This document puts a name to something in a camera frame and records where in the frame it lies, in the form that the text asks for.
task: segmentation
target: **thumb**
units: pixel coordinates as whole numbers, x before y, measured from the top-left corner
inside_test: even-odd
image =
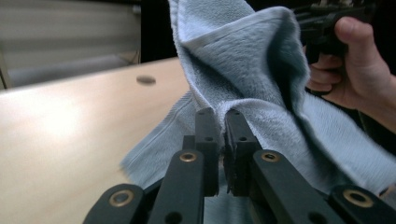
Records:
[[[351,17],[341,18],[335,24],[335,34],[348,46],[348,58],[356,66],[375,61],[378,51],[375,46],[373,27]]]

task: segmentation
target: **towel fold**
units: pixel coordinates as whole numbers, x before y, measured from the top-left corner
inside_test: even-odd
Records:
[[[227,111],[242,112],[262,147],[284,154],[316,189],[353,183],[379,193],[396,182],[395,157],[342,111],[305,93],[309,69],[289,9],[254,12],[243,0],[171,0],[170,9],[191,91],[121,162],[137,185],[163,177],[205,107],[223,131]],[[250,223],[247,200],[225,194],[222,171],[220,184],[219,197],[205,199],[205,223]]]

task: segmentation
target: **wooden table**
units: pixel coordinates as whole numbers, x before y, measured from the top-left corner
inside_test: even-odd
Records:
[[[1,91],[0,223],[81,223],[129,182],[120,161],[187,90],[170,59]]]

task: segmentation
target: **human hand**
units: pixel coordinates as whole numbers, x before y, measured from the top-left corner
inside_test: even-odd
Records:
[[[372,26],[344,17],[334,31],[347,44],[345,58],[321,54],[310,65],[307,88],[329,91],[324,99],[358,109],[396,133],[396,77],[376,48]]]

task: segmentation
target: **finger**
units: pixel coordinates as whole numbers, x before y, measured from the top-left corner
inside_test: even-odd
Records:
[[[318,69],[334,69],[341,67],[343,61],[334,55],[320,53],[318,62],[311,65]]]
[[[309,80],[306,83],[306,87],[311,91],[331,91],[332,90],[331,84],[317,83],[313,80]]]
[[[378,57],[373,27],[354,18],[344,17],[335,24],[337,37],[348,45],[349,60],[356,66],[365,66]]]
[[[339,73],[320,70],[314,66],[310,66],[311,68],[311,80],[321,83],[321,84],[336,84],[341,82],[342,78]]]

